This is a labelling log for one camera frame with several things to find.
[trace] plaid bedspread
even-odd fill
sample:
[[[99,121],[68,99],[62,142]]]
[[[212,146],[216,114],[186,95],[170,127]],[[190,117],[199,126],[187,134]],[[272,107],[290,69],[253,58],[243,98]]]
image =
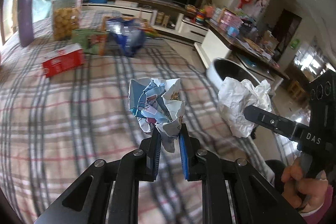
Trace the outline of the plaid bedspread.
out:
[[[83,13],[82,27],[100,26],[108,13]],[[119,50],[86,55],[83,66],[46,79],[42,57],[71,41],[54,42],[50,19],[34,24],[26,48],[15,33],[1,52],[0,186],[25,223],[35,219],[96,159],[113,161],[138,147],[145,135],[128,110],[131,78],[181,78],[189,134],[220,157],[244,157],[269,181],[273,173],[251,138],[233,137],[216,110],[206,77],[164,40],[150,40],[135,58]],[[139,223],[201,223],[201,182],[184,180],[176,152],[161,150],[153,183],[140,182]]]

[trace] crumpled white paper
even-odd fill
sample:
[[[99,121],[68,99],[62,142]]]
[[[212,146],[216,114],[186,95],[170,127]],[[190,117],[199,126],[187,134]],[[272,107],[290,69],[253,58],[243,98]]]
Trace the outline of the crumpled white paper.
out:
[[[161,134],[164,149],[175,152],[174,139],[181,129],[185,102],[178,100],[181,79],[131,79],[128,91],[129,109],[141,129],[151,134],[154,126]]]
[[[253,105],[268,112],[272,111],[268,96],[270,90],[267,80],[254,87],[247,79],[241,82],[230,77],[224,79],[218,93],[218,108],[234,136],[247,137],[255,126],[244,117],[243,112],[247,106]]]

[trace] clear plastic jar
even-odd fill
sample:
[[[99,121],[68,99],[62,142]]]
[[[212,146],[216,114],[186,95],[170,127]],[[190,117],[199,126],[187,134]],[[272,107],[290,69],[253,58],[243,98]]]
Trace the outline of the clear plastic jar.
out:
[[[79,28],[82,0],[51,0],[54,39],[71,38],[72,30]]]

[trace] pink sleeve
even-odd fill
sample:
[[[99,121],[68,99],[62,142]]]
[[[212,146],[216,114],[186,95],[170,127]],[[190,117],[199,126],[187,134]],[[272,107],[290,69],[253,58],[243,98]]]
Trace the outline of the pink sleeve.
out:
[[[322,219],[322,217],[324,216],[324,214],[327,212],[327,210],[331,205],[332,198],[333,198],[333,187],[329,185],[327,192],[325,193],[325,200],[322,207],[316,213],[304,217],[304,220],[307,222],[307,224],[317,224]]]

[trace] red box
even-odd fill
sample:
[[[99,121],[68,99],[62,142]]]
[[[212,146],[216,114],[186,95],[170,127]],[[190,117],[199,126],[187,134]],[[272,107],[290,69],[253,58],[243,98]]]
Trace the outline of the red box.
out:
[[[44,57],[42,67],[46,77],[84,64],[83,49],[79,44],[69,45],[50,52]]]

